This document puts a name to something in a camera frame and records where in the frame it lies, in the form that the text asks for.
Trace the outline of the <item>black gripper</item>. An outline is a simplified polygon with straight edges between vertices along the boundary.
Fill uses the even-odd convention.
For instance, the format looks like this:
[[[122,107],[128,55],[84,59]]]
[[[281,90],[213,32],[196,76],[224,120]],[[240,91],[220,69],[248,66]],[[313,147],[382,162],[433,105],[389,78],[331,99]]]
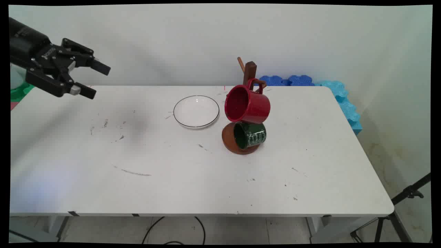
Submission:
[[[94,99],[96,90],[75,82],[67,73],[76,67],[88,67],[109,75],[110,67],[101,63],[94,50],[63,38],[53,44],[47,35],[10,18],[10,62],[26,69],[26,82],[56,97],[64,94]],[[60,74],[60,79],[48,75]]]

